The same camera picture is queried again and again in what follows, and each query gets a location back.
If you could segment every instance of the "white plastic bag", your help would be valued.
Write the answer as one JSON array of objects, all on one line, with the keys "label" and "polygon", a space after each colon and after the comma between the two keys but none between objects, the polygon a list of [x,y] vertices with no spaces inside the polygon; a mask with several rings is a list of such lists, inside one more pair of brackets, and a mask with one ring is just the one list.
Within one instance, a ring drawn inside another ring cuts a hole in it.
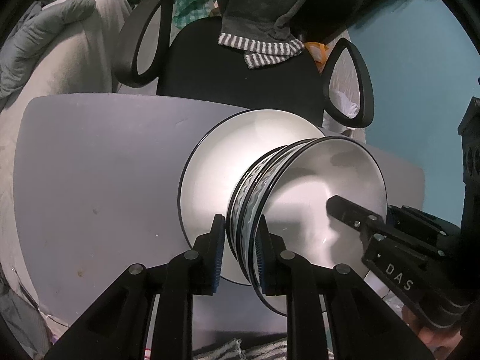
[{"label": "white plastic bag", "polygon": [[[353,118],[359,112],[359,106],[352,103],[349,98],[340,91],[330,89],[330,99],[333,105],[345,116]],[[323,112],[323,128],[336,133],[342,133],[345,130],[354,130],[352,127],[345,127],[342,124],[335,121],[327,111]]]}]

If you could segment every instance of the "chair backrest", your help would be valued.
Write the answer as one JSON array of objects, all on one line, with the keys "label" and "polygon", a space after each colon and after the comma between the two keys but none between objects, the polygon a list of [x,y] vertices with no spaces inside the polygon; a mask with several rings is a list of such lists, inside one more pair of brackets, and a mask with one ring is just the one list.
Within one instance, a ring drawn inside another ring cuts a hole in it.
[{"label": "chair backrest", "polygon": [[363,0],[306,0],[292,19],[295,35],[303,41],[322,42],[342,29],[355,15]]}]

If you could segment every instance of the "chair seat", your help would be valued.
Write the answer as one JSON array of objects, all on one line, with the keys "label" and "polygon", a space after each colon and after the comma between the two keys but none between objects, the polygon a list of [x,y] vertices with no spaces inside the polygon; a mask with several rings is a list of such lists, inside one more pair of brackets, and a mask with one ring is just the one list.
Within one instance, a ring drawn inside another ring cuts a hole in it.
[{"label": "chair seat", "polygon": [[159,72],[157,95],[280,109],[322,125],[320,74],[308,51],[248,69],[243,51],[218,45],[221,26],[220,17],[206,17],[180,31]]}]

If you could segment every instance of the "blue wall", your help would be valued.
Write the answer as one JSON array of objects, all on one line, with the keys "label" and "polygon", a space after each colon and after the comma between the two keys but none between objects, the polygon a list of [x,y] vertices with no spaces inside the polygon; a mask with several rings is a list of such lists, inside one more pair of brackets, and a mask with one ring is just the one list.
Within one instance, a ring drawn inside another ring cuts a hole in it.
[{"label": "blue wall", "polygon": [[464,184],[457,134],[480,95],[480,56],[441,0],[385,0],[349,28],[368,66],[375,118],[367,143],[420,166],[423,209],[460,224]]}]

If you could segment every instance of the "table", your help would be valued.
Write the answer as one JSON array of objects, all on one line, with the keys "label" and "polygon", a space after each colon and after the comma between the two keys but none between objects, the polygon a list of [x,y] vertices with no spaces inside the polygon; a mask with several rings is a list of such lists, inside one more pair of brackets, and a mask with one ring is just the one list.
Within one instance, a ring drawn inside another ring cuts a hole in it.
[{"label": "table", "polygon": [[[130,264],[164,264],[189,249],[177,212],[184,164],[208,130],[242,110],[112,93],[30,102],[13,192],[20,245],[42,311],[71,324]],[[389,203],[421,208],[423,171],[368,149],[385,177]],[[222,279],[213,297],[194,299],[194,350],[285,332],[286,318],[248,286]]]}]

